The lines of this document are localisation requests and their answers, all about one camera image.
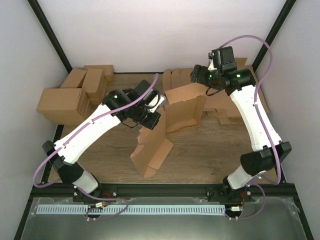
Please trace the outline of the brown cardboard box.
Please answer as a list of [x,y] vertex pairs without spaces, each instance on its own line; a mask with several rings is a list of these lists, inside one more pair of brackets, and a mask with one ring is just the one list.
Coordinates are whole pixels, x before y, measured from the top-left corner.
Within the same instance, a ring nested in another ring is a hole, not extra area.
[[169,134],[200,124],[207,99],[205,87],[199,83],[167,90],[165,96],[167,103],[156,111],[161,114],[158,124],[153,130],[139,130],[137,147],[130,155],[143,178],[154,176],[172,150]]

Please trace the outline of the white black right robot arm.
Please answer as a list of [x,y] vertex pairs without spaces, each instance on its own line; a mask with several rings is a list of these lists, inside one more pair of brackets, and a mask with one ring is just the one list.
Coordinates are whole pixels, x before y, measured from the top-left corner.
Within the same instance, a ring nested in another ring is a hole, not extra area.
[[291,152],[291,144],[282,141],[273,128],[259,98],[259,86],[248,68],[239,69],[232,47],[220,47],[208,53],[207,66],[196,64],[190,80],[215,89],[225,91],[237,107],[251,141],[252,152],[240,157],[240,166],[223,179],[222,195],[229,202],[240,196],[240,189],[254,178],[276,169],[279,184],[281,162]]

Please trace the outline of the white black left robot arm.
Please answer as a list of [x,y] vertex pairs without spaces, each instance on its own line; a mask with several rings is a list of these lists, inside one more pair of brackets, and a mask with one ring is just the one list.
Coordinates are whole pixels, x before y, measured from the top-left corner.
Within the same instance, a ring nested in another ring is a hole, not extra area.
[[101,198],[98,180],[78,160],[103,134],[127,119],[153,130],[161,117],[157,110],[166,102],[166,97],[154,85],[154,82],[142,80],[135,88],[110,91],[96,110],[71,133],[56,142],[43,144],[48,161],[62,183],[81,189],[91,202]]

